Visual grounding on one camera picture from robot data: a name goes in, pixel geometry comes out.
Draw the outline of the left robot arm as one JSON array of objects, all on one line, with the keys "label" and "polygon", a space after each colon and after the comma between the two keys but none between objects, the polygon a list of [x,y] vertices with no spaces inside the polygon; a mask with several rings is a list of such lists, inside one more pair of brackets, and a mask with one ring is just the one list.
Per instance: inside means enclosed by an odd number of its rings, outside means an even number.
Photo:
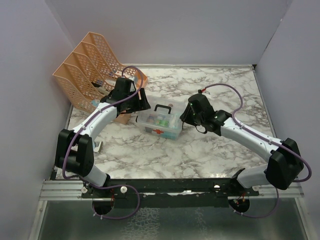
[{"label": "left robot arm", "polygon": [[65,172],[73,173],[93,185],[97,196],[106,197],[111,190],[110,176],[95,164],[94,140],[101,131],[120,114],[149,110],[145,89],[136,89],[135,82],[119,77],[114,89],[104,96],[87,119],[72,130],[63,129],[57,139],[54,165]]}]

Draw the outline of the green small medicine box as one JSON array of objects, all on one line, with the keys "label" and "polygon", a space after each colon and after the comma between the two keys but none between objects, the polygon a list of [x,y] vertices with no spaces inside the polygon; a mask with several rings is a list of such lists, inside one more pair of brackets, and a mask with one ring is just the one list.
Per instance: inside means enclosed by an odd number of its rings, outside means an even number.
[{"label": "green small medicine box", "polygon": [[168,122],[167,120],[161,120],[161,121],[159,122],[159,124],[160,124],[161,126],[164,126],[164,127],[168,127],[168,126],[169,126],[169,122]]}]

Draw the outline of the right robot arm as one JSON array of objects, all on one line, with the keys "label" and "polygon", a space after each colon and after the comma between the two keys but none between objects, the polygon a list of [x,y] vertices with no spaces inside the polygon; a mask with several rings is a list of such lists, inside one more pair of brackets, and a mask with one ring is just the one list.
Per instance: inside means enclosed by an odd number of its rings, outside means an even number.
[{"label": "right robot arm", "polygon": [[180,119],[186,124],[204,127],[205,134],[214,133],[241,144],[267,163],[249,169],[242,168],[231,177],[229,189],[236,196],[261,185],[286,190],[304,168],[294,140],[272,138],[245,124],[238,125],[229,112],[215,111],[202,93],[188,99]]}]

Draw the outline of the clear box lid black handle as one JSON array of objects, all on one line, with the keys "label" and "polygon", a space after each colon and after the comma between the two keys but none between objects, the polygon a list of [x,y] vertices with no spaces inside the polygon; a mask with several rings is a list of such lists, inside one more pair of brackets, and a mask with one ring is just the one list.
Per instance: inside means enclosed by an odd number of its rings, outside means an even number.
[{"label": "clear box lid black handle", "polygon": [[146,119],[149,115],[169,117],[176,115],[180,120],[180,116],[185,109],[185,104],[183,102],[173,99],[149,95],[147,100],[151,108],[138,112],[137,117],[142,116],[143,119]]}]

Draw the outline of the clear first aid box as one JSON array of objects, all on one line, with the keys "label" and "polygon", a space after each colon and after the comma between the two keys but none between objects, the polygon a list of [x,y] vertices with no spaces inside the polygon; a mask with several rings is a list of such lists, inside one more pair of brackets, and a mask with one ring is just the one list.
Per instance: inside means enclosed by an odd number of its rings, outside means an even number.
[{"label": "clear first aid box", "polygon": [[[169,122],[168,127],[160,125],[161,120]],[[136,117],[137,126],[145,133],[155,135],[160,138],[176,140],[182,131],[182,121],[176,115],[164,116],[150,114],[146,119],[142,116]]]}]

